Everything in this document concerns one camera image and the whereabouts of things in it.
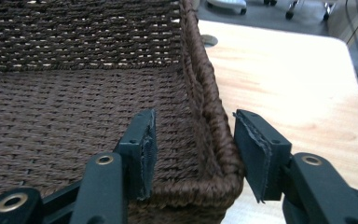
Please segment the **wicker weave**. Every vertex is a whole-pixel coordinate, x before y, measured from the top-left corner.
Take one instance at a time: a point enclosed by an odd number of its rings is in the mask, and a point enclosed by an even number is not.
[[[129,222],[220,222],[244,169],[191,3],[0,1],[0,192],[70,185],[152,107],[153,194]]]

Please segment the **black clamp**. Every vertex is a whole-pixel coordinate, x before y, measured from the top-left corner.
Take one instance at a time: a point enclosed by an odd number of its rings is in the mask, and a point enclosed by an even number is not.
[[[331,163],[309,153],[291,155],[291,143],[259,115],[237,110],[235,142],[258,202],[279,201],[286,222],[358,224],[358,190]]]
[[[137,114],[115,152],[97,154],[83,179],[41,199],[36,189],[0,195],[0,224],[127,223],[129,200],[150,197],[157,160],[154,110]]]

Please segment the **brown wicker basket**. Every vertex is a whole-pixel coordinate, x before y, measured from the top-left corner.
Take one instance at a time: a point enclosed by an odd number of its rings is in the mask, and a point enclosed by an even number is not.
[[[157,110],[152,197],[130,223],[218,223],[244,169],[189,0],[0,0],[0,193],[81,178]]]

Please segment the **wooden table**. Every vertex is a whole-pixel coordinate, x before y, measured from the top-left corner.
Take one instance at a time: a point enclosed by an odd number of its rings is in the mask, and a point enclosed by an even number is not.
[[[334,38],[200,21],[229,114],[253,111],[292,142],[292,152],[328,159],[358,189],[358,81],[346,45]],[[285,223],[282,202],[257,204],[247,182],[223,223]]]

